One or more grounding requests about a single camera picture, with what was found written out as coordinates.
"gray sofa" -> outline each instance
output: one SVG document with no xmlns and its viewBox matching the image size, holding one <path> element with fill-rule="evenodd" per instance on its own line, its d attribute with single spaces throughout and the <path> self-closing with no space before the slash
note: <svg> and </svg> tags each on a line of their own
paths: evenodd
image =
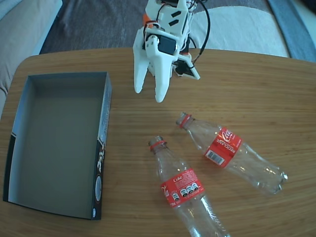
<svg viewBox="0 0 316 237">
<path fill-rule="evenodd" d="M 20 63 L 38 55 L 62 0 L 0 0 L 0 118 Z"/>
</svg>

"coca-cola label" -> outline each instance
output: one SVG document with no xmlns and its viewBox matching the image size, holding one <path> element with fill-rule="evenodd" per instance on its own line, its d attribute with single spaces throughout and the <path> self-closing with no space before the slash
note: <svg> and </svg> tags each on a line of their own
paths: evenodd
<svg viewBox="0 0 316 237">
<path fill-rule="evenodd" d="M 176 207 L 202 193 L 204 188 L 193 169 L 172 177 L 161 185 L 170 206 Z"/>
<path fill-rule="evenodd" d="M 207 149 L 205 156 L 224 168 L 234 157 L 241 144 L 240 137 L 223 127 Z"/>
</svg>

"plastic bottle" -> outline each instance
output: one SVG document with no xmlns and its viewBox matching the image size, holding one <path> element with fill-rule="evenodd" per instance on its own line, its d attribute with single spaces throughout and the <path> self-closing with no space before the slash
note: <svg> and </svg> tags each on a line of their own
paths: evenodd
<svg viewBox="0 0 316 237">
<path fill-rule="evenodd" d="M 176 124 L 186 130 L 204 156 L 262 193 L 276 194 L 287 181 L 287 175 L 279 167 L 266 161 L 225 127 L 194 119 L 186 113 L 181 114 Z"/>
<path fill-rule="evenodd" d="M 149 145 L 157 159 L 161 190 L 191 236 L 230 237 L 189 165 L 166 146 L 162 137 L 155 137 Z"/>
</svg>

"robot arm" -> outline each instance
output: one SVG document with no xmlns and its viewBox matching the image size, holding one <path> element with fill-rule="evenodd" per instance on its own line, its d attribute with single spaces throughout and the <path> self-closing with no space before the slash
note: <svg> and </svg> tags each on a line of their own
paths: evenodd
<svg viewBox="0 0 316 237">
<path fill-rule="evenodd" d="M 149 70 L 156 80 L 156 101 L 159 103 L 168 91 L 172 69 L 179 76 L 199 79 L 190 54 L 182 55 L 180 52 L 188 40 L 193 17 L 188 5 L 192 3 L 187 3 L 187 0 L 169 2 L 148 1 L 146 14 L 151 21 L 138 30 L 133 46 L 135 91 L 141 92 Z"/>
</svg>

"orange part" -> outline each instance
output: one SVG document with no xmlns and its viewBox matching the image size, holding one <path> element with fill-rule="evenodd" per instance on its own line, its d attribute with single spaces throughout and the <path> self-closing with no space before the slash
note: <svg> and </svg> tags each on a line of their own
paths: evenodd
<svg viewBox="0 0 316 237">
<path fill-rule="evenodd" d="M 152 20 L 151 20 L 151 19 L 148 17 L 148 15 L 145 13 L 145 14 L 143 15 L 143 25 L 145 26 L 146 23 L 149 22 L 149 21 L 152 21 Z M 148 24 L 147 27 L 148 27 L 148 28 L 152 28 L 152 27 L 153 27 L 153 24 Z"/>
</svg>

